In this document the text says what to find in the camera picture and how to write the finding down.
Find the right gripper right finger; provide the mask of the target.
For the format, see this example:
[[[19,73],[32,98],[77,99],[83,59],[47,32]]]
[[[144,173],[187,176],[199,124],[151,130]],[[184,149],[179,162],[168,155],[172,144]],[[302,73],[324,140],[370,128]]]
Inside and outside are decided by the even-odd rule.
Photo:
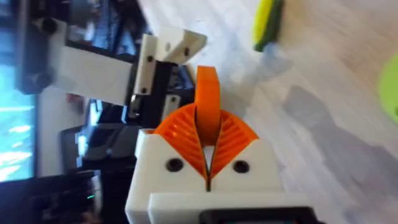
[[[212,192],[281,191],[272,146],[239,117],[221,112],[221,129],[210,167]]]

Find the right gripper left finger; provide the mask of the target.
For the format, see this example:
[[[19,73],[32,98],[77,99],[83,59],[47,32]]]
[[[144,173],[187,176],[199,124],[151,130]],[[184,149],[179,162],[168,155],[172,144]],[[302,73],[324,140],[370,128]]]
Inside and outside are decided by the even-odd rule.
[[[195,105],[168,115],[155,129],[146,129],[125,212],[129,223],[149,223],[150,195],[204,193],[207,170],[195,124]]]

